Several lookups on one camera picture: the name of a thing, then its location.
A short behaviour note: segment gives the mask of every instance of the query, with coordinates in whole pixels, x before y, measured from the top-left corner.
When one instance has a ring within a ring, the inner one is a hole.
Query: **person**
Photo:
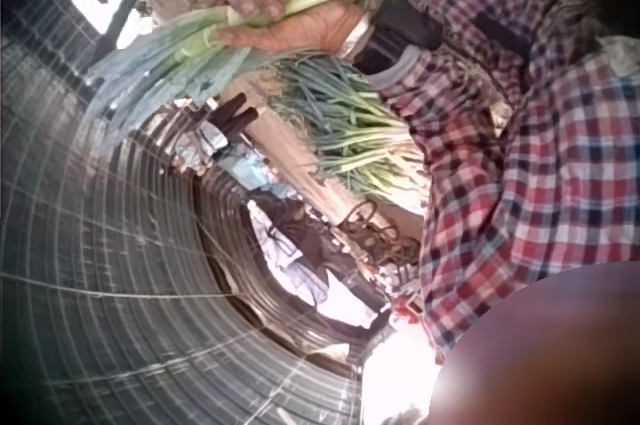
[[[640,259],[640,68],[619,53],[637,42],[565,13],[567,0],[409,0],[407,14],[439,24],[442,43],[437,33],[403,37],[385,61],[370,43],[388,30],[348,1],[284,20],[289,0],[227,1],[276,21],[218,32],[229,46],[341,56],[406,120],[433,179],[421,270],[439,363],[514,291]],[[448,50],[481,66],[513,108],[500,138],[481,86]]]

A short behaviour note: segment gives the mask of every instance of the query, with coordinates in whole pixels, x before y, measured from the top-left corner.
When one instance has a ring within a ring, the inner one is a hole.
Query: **metal grid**
[[[69,0],[2,6],[2,365],[31,366],[68,423],[358,423],[358,381],[269,340],[215,279],[213,262],[249,271],[245,287],[258,269],[240,194],[160,174],[135,141],[98,156],[104,127],[81,124],[98,34]],[[336,340],[268,287],[239,293]]]

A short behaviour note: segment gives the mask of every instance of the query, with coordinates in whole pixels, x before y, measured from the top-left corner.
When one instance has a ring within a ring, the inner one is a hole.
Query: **plaid shirt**
[[[564,0],[412,1],[514,109],[496,138],[482,83],[446,51],[421,51],[382,91],[433,177],[422,286],[442,360],[527,284],[640,260],[640,72],[613,67],[598,26]]]

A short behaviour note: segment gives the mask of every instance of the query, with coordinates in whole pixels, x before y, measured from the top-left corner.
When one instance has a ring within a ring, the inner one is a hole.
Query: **scallion bundle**
[[[321,172],[361,197],[382,198],[422,214],[429,193],[422,153],[407,124],[393,115],[356,70],[339,60],[281,60],[285,84],[272,108],[302,131]]]

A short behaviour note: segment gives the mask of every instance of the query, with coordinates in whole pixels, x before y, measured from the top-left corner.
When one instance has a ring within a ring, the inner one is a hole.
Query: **green onion stalk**
[[[285,15],[327,1],[291,0]],[[118,145],[163,103],[186,95],[204,102],[220,94],[239,75],[270,66],[281,58],[255,50],[229,50],[216,40],[215,32],[220,27],[238,24],[259,27],[267,23],[264,18],[247,21],[226,6],[199,10],[177,17],[139,37],[128,48],[105,57],[91,70],[90,78],[101,82],[85,114],[85,121],[112,115],[103,151]],[[335,100],[349,98],[342,92],[354,95],[342,89],[338,80],[325,85]],[[368,110],[370,102],[366,95],[355,94],[350,103],[356,113],[379,119],[389,116],[382,110]],[[355,122],[358,117],[354,115],[350,120]]]

